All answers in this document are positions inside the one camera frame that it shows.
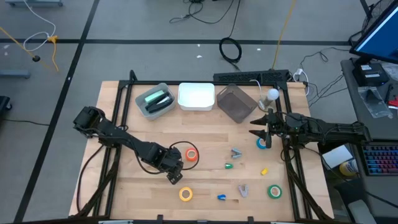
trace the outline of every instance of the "blue tape roll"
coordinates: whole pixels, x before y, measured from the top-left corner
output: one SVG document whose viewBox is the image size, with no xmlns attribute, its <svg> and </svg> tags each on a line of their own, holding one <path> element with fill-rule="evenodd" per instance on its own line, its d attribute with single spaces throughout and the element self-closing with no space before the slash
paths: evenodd
<svg viewBox="0 0 398 224">
<path fill-rule="evenodd" d="M 262 141 L 261 138 L 257 139 L 256 144 L 257 144 L 257 147 L 258 147 L 259 149 L 267 149 L 267 147 L 266 147 L 266 142 L 265 142 L 265 141 Z"/>
</svg>

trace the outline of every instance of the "electronic device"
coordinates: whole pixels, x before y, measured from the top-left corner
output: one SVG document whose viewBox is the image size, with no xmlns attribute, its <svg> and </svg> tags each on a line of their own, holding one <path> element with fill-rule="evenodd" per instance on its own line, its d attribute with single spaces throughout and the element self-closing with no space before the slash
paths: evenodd
<svg viewBox="0 0 398 224">
<path fill-rule="evenodd" d="M 361 56 L 353 60 L 354 77 L 359 86 L 380 86 L 389 81 L 379 63 L 372 59 L 398 64 L 398 0 L 380 15 L 349 51 Z"/>
<path fill-rule="evenodd" d="M 257 80 L 261 84 L 286 82 L 289 76 L 288 70 L 268 70 L 255 72 L 231 72 L 231 73 L 216 73 L 213 79 L 216 82 L 249 82 L 250 80 Z"/>
<path fill-rule="evenodd" d="M 353 124 L 326 123 L 320 119 L 310 118 L 298 113 L 273 112 L 268 109 L 268 113 L 262 118 L 251 121 L 251 124 L 266 125 L 268 131 L 250 130 L 249 132 L 259 136 L 266 141 L 269 149 L 272 147 L 271 136 L 280 136 L 285 143 L 284 150 L 298 150 L 305 147 L 309 142 L 328 144 L 330 147 L 337 147 L 346 143 L 366 144 L 372 141 L 368 128 L 359 122 Z M 310 195 L 305 185 L 300 181 L 293 168 L 291 159 L 288 160 L 289 152 L 285 153 L 287 161 L 287 174 L 292 178 L 303 197 L 307 199 L 309 206 L 320 220 L 332 220 Z"/>
<path fill-rule="evenodd" d="M 359 150 L 367 175 L 398 175 L 398 144 L 367 144 Z"/>
<path fill-rule="evenodd" d="M 106 119 L 104 111 L 98 108 L 85 106 L 73 124 L 73 128 L 84 136 L 98 137 L 99 143 L 104 146 L 125 145 L 132 149 L 140 164 L 139 157 L 142 162 L 159 170 L 159 173 L 167 173 L 167 178 L 172 184 L 176 184 L 182 178 L 183 162 L 181 152 L 176 147 L 165 148 L 155 142 L 140 141 Z"/>
</svg>

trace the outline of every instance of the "computer monitor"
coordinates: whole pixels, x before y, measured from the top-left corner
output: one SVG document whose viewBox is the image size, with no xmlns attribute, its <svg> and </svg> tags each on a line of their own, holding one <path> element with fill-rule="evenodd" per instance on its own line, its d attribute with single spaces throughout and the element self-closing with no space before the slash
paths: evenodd
<svg viewBox="0 0 398 224">
<path fill-rule="evenodd" d="M 350 53 L 361 56 L 358 63 L 377 59 L 398 64 L 398 0 L 380 15 Z"/>
<path fill-rule="evenodd" d="M 370 61 L 398 64 L 398 0 L 390 4 L 349 52 L 361 56 L 353 60 L 353 74 L 359 86 L 381 86 L 389 81 L 382 65 Z"/>
</svg>

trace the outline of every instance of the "wooden table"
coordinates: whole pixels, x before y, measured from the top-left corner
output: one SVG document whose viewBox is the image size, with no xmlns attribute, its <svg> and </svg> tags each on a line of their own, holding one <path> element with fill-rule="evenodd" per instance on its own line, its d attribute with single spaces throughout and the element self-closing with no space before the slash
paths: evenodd
<svg viewBox="0 0 398 224">
<path fill-rule="evenodd" d="M 103 82 L 99 93 L 96 106 L 105 112 L 108 119 L 112 117 L 117 86 L 118 82 Z M 250 129 L 262 129 L 261 126 L 249 124 L 249 121 L 261 118 L 264 115 L 262 111 L 256 108 L 243 123 L 236 124 L 216 104 L 211 111 L 182 111 L 177 105 L 157 120 L 148 121 L 141 115 L 134 99 L 152 87 L 133 86 L 127 117 L 128 133 L 142 141 L 155 141 L 165 147 L 177 141 L 191 141 L 199 149 L 200 162 L 196 168 L 183 171 L 183 179 L 172 185 L 166 174 L 145 173 L 138 166 L 133 151 L 123 147 L 111 218 L 155 220 L 158 214 L 163 214 L 165 220 L 245 221 L 248 216 L 253 216 L 255 221 L 294 221 L 285 163 L 280 158 L 282 141 L 274 136 L 272 148 L 260 150 L 256 147 L 257 137 L 248 132 Z M 288 87 L 292 111 L 310 116 L 302 83 L 288 83 Z M 222 88 L 216 86 L 216 94 Z M 172 85 L 170 89 L 177 96 L 178 86 Z M 259 99 L 257 86 L 241 86 L 241 89 L 256 101 Z M 281 104 L 285 109 L 283 96 Z M 97 139 L 88 140 L 82 164 L 99 146 Z M 182 154 L 188 149 L 187 144 L 177 147 Z M 231 159 L 232 147 L 243 152 L 242 158 Z M 317 150 L 316 144 L 309 144 L 308 147 Z M 301 155 L 308 191 L 325 213 L 333 217 L 319 155 L 308 150 L 301 150 Z M 83 175 L 81 206 L 97 188 L 103 156 L 104 149 L 89 163 Z M 233 163 L 234 168 L 225 169 L 226 162 Z M 185 167 L 191 165 L 192 162 L 184 163 Z M 260 172 L 265 167 L 269 171 L 262 176 Z M 239 193 L 240 184 L 248 185 L 248 197 L 243 198 Z M 279 199 L 271 199 L 267 195 L 268 186 L 273 184 L 282 187 Z M 179 199 L 178 192 L 182 187 L 193 190 L 191 201 L 182 202 Z M 107 190 L 104 192 L 103 197 L 108 194 Z M 227 200 L 219 201 L 219 194 L 225 194 Z M 105 201 L 103 199 L 100 213 L 104 211 Z M 301 194 L 298 194 L 298 201 L 300 213 L 303 214 Z M 70 209 L 70 214 L 75 213 L 76 193 Z"/>
</svg>

